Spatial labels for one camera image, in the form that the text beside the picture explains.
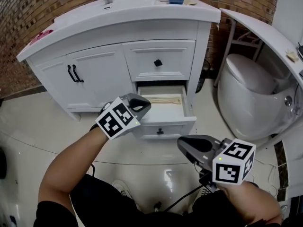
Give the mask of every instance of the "cabinet door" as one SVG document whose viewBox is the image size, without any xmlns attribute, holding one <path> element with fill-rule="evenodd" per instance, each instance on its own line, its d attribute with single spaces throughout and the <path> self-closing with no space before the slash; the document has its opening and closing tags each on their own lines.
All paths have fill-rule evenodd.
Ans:
<svg viewBox="0 0 303 227">
<path fill-rule="evenodd" d="M 107 45 L 68 54 L 85 88 L 102 107 L 118 96 L 134 92 L 121 44 Z"/>
<path fill-rule="evenodd" d="M 72 64 L 66 56 L 48 61 L 37 66 L 40 72 L 39 79 L 47 91 L 66 108 L 92 108 L 96 104 L 94 97 L 85 88 L 85 85 L 76 80 Z"/>
</svg>

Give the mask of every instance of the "white floor tile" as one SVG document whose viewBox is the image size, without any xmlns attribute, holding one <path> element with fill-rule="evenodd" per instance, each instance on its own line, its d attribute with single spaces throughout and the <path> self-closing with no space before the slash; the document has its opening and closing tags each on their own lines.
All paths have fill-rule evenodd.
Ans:
<svg viewBox="0 0 303 227">
<path fill-rule="evenodd" d="M 16 218 L 18 226 L 33 226 L 39 186 L 56 155 L 13 138 L 8 138 L 6 143 L 2 143 L 2 147 L 8 170 L 6 179 L 0 180 L 0 205 L 5 206 L 6 216 L 12 215 Z"/>
<path fill-rule="evenodd" d="M 217 108 L 213 81 L 205 80 L 193 105 L 197 122 L 192 133 L 218 140 L 234 139 Z M 89 131 L 96 113 L 85 113 L 72 120 L 45 92 L 5 101 L 0 108 L 0 145 L 8 158 L 8 177 L 0 181 L 0 211 L 9 212 L 19 226 L 32 226 L 42 177 L 56 154 Z M 256 158 L 277 165 L 273 148 L 256 153 Z M 109 141 L 97 156 L 95 176 L 108 183 L 120 179 L 129 186 L 144 212 L 157 201 L 161 210 L 199 185 L 198 173 L 178 150 L 176 140 L 138 140 L 129 133 Z M 249 181 L 276 195 L 277 169 L 255 162 Z M 185 198 L 172 211 L 181 213 L 195 198 Z"/>
<path fill-rule="evenodd" d="M 161 210 L 165 210 L 199 185 L 199 174 L 192 164 L 133 166 L 94 162 L 94 166 L 96 178 L 110 184 L 115 179 L 124 181 L 145 213 L 152 212 L 158 201 L 162 203 Z M 195 196 L 185 198 L 171 211 L 182 213 L 187 210 Z"/>
<path fill-rule="evenodd" d="M 197 117 L 197 133 L 210 135 L 218 140 L 225 138 L 233 140 L 235 136 L 228 128 L 218 109 L 216 89 L 213 85 L 213 80 L 206 79 L 201 91 L 196 94 L 193 111 Z"/>
<path fill-rule="evenodd" d="M 6 139 L 3 134 L 0 139 L 8 161 L 7 178 L 0 181 L 0 208 L 5 210 L 7 216 L 15 216 L 19 226 L 32 226 L 39 185 L 56 154 L 13 138 Z M 192 164 L 133 166 L 94 162 L 94 166 L 95 177 L 103 181 L 125 181 L 144 212 L 153 211 L 153 206 L 158 201 L 162 202 L 161 210 L 164 210 L 199 185 L 198 173 Z M 171 211 L 183 212 L 194 198 L 193 194 Z"/>
</svg>

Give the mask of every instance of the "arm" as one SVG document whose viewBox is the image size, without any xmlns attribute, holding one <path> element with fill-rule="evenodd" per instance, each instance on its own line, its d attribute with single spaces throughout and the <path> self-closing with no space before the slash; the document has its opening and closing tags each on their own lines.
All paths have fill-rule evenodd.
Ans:
<svg viewBox="0 0 303 227">
<path fill-rule="evenodd" d="M 242 215 L 247 225 L 261 219 L 267 224 L 282 223 L 280 205 L 268 192 L 244 181 L 241 185 L 217 185 Z"/>
<path fill-rule="evenodd" d="M 43 177 L 38 202 L 57 202 L 75 215 L 70 192 L 86 174 L 107 140 L 103 131 L 97 127 L 62 151 Z"/>
</svg>

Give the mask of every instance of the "black cabinet handle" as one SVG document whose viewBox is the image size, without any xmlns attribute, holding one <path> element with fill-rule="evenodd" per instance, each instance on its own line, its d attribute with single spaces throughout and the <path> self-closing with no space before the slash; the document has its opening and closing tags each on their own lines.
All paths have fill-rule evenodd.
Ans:
<svg viewBox="0 0 303 227">
<path fill-rule="evenodd" d="M 78 77 L 78 75 L 77 75 L 77 73 L 76 73 L 76 66 L 73 65 L 72 68 L 73 68 L 72 71 L 74 72 L 74 74 L 75 74 L 76 78 L 78 79 L 78 81 L 79 81 L 79 82 L 84 82 L 84 80 L 81 80 L 81 79 Z"/>
<path fill-rule="evenodd" d="M 158 132 L 157 132 L 158 135 L 160 134 L 164 134 L 164 132 L 162 131 L 162 128 L 159 128 Z"/>
<path fill-rule="evenodd" d="M 153 62 L 156 67 L 163 65 L 162 62 L 158 59 Z"/>
<path fill-rule="evenodd" d="M 74 82 L 79 82 L 78 80 L 75 80 L 75 78 L 72 76 L 72 74 L 71 74 L 71 66 L 68 65 L 67 68 L 68 68 L 68 69 L 67 69 L 68 74 L 70 75 L 70 77 L 72 78 L 72 80 L 73 80 Z"/>
</svg>

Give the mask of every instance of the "white toilet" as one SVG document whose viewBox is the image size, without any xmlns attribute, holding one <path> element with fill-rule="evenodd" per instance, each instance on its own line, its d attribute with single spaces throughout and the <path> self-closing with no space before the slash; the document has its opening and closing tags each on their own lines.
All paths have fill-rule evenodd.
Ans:
<svg viewBox="0 0 303 227">
<path fill-rule="evenodd" d="M 221 114 L 242 140 L 258 140 L 286 129 L 302 114 L 302 96 L 293 79 L 274 78 L 238 54 L 228 55 L 218 85 Z"/>
</svg>

